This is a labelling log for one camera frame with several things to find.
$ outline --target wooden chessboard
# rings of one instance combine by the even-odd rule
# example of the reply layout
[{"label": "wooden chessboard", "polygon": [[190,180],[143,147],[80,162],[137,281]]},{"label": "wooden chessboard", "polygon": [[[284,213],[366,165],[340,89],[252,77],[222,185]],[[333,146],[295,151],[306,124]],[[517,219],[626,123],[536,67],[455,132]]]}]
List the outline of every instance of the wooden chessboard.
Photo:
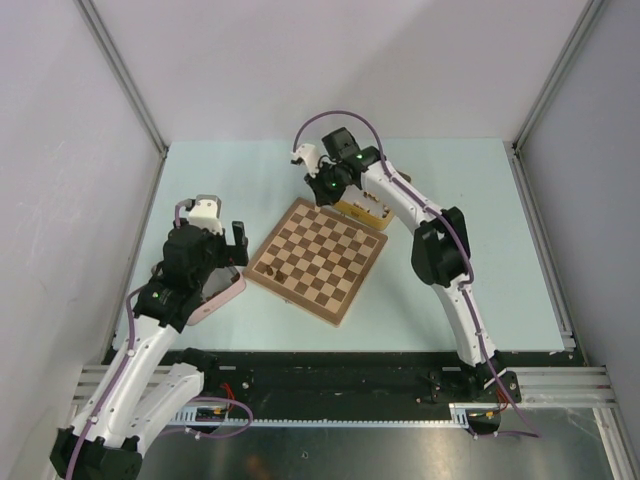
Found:
[{"label": "wooden chessboard", "polygon": [[337,327],[386,241],[372,228],[298,198],[244,275]]}]

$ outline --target chessboard border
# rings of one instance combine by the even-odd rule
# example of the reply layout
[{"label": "chessboard border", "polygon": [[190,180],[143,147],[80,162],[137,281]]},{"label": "chessboard border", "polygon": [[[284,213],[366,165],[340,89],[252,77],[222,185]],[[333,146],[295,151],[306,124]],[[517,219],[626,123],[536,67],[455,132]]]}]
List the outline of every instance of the chessboard border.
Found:
[{"label": "chessboard border", "polygon": [[296,198],[294,202],[291,204],[291,206],[289,207],[289,209],[284,213],[284,215],[282,215],[282,218],[280,219],[280,221],[276,224],[275,227],[273,227],[271,232],[269,232],[267,237],[263,240],[262,244],[260,245],[256,253],[253,254],[251,259],[249,260],[249,264],[246,266],[246,268],[243,271],[243,275],[246,279],[278,295],[280,298],[283,298],[284,300],[290,302],[292,305],[295,305],[298,308],[302,308],[308,311],[309,313],[313,314],[314,316],[318,317],[319,319],[323,320],[329,325],[337,328],[342,323],[342,320],[344,319],[347,311],[349,310],[349,307],[354,302],[356,295],[358,294],[358,292],[360,291],[360,288],[362,287],[362,284],[366,280],[367,275],[369,275],[369,271],[371,270],[371,267],[373,267],[373,265],[375,264],[376,260],[378,259],[378,256],[380,255],[380,252],[382,252],[382,249],[387,243],[387,240],[389,237],[387,237],[387,235],[385,235],[384,233],[381,233],[368,225],[364,225],[362,223],[359,223],[355,220],[352,220],[346,217],[344,214],[340,212],[334,212],[332,210],[329,210],[328,208],[321,208],[319,213],[322,213],[323,215],[326,215],[327,217],[337,222],[341,222],[351,228],[364,231],[366,235],[369,235],[375,238],[377,240],[377,243],[373,248],[373,252],[371,252],[371,255],[363,265],[362,271],[358,274],[358,276],[354,280],[353,285],[351,286],[351,289],[347,293],[347,296],[342,300],[342,305],[340,305],[340,308],[336,313],[331,313],[326,308],[321,307],[320,305],[316,304],[312,300],[307,300],[302,295],[296,294],[297,296],[295,297],[295,300],[294,300],[293,295],[291,295],[290,293],[291,290],[289,290],[288,288],[285,288],[283,285],[279,284],[273,279],[269,279],[269,280],[266,279],[264,275],[258,272],[255,272],[254,268],[256,267],[256,265],[258,264],[258,262],[260,261],[264,253],[267,251],[269,246],[271,245],[271,242],[273,242],[273,240],[278,236],[278,233],[280,232],[280,230],[282,230],[285,224],[291,219],[291,217],[293,216],[293,214],[295,213],[295,211],[300,205],[305,206],[311,210],[313,210],[316,207],[313,202],[310,202],[305,198],[302,198],[302,197]]}]

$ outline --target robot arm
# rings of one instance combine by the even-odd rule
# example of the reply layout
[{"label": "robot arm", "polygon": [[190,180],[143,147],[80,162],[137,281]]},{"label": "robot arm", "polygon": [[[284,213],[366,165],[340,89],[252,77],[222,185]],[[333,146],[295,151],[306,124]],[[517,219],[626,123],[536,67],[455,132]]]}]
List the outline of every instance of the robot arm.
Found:
[{"label": "robot arm", "polygon": [[[233,222],[236,244],[227,245],[217,197],[199,196],[186,203],[188,220],[176,216],[163,246],[163,261],[149,282],[127,299],[129,336],[88,404],[69,428],[58,431],[51,461],[65,479],[135,478],[153,440],[203,390],[211,357],[187,349],[163,382],[140,402],[156,367],[184,327],[244,290],[238,274],[227,290],[204,301],[202,289],[215,269],[246,266],[247,239],[243,224]],[[131,311],[130,297],[138,292]]]},{"label": "robot arm", "polygon": [[[360,149],[345,128],[330,133],[322,142],[330,160],[323,161],[318,148],[310,144],[301,145],[292,154],[293,164],[307,168],[305,181],[315,194],[316,204],[336,203],[349,185],[379,197],[413,234],[411,264],[420,280],[438,295],[460,359],[478,367],[492,358],[495,346],[478,313],[469,265],[460,254],[462,247],[468,262],[470,248],[462,212],[455,207],[444,210],[426,199],[390,162],[382,161],[375,147]],[[478,332],[482,332],[486,357]]]}]

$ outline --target white wall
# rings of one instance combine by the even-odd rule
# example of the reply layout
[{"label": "white wall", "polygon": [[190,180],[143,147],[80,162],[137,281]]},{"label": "white wall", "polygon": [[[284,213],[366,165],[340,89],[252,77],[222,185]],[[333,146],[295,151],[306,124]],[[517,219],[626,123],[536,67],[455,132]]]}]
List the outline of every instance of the white wall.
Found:
[{"label": "white wall", "polygon": [[605,10],[525,148],[578,333],[640,451],[640,3]]},{"label": "white wall", "polygon": [[336,107],[386,137],[512,140],[586,0],[96,3],[172,141],[290,138]]},{"label": "white wall", "polygon": [[72,1],[4,2],[0,64],[0,478],[22,451],[23,480],[104,341],[159,160]]}]

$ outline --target gray floor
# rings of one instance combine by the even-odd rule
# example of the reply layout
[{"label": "gray floor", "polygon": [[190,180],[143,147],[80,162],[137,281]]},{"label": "gray floor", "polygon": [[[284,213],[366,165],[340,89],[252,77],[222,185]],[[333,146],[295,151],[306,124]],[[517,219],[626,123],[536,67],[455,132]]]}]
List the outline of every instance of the gray floor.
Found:
[{"label": "gray floor", "polygon": [[[612,479],[591,410],[539,410],[544,439],[462,430],[251,428],[227,440],[158,439],[139,480]],[[503,428],[518,428],[511,412]]]}]

